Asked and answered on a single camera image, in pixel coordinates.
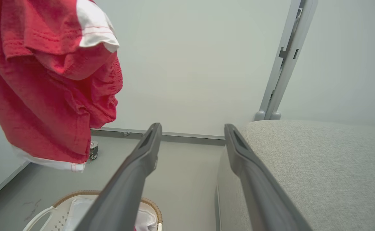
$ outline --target brown woven rim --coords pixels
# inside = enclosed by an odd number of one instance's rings
[[[62,202],[64,202],[65,200],[67,200],[69,198],[72,198],[74,196],[79,196],[79,195],[96,195],[96,196],[99,196],[100,192],[101,191],[99,191],[99,190],[81,190],[81,191],[69,193],[68,195],[64,196],[63,198],[58,200],[56,203],[54,203],[52,206],[54,208],[56,208]],[[162,218],[162,215],[161,215],[161,211],[160,211],[159,207],[155,204],[155,202],[153,202],[153,201],[151,201],[147,198],[144,198],[144,197],[142,197],[141,202],[151,206],[155,210],[156,215],[158,216],[158,222],[163,224],[163,218]]]

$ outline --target gray sofa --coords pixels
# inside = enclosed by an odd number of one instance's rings
[[[375,127],[264,120],[241,133],[313,230],[375,230]],[[221,230],[252,230],[226,151],[216,199]]]

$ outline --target red garment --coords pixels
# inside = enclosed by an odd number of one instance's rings
[[[89,157],[89,127],[116,119],[122,88],[113,28],[100,12],[88,13],[94,7],[0,1],[1,127],[32,159],[72,163],[72,170]]]

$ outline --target gray floor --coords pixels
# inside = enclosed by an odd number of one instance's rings
[[[29,164],[0,191],[0,230],[22,230],[43,209],[77,190],[101,190],[137,139],[94,136],[99,157],[82,174]],[[216,230],[214,190],[223,147],[162,142],[143,196],[163,214],[165,230]]]

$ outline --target white handle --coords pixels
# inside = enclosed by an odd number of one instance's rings
[[[45,214],[47,214],[48,212],[52,212],[52,210],[55,210],[54,206],[51,206],[51,207],[43,210],[42,212],[38,213],[38,215],[36,215],[34,218],[32,218],[32,220],[30,220],[30,222],[25,226],[23,231],[29,231],[36,224],[36,222],[38,222],[38,220],[40,218],[45,216]]]

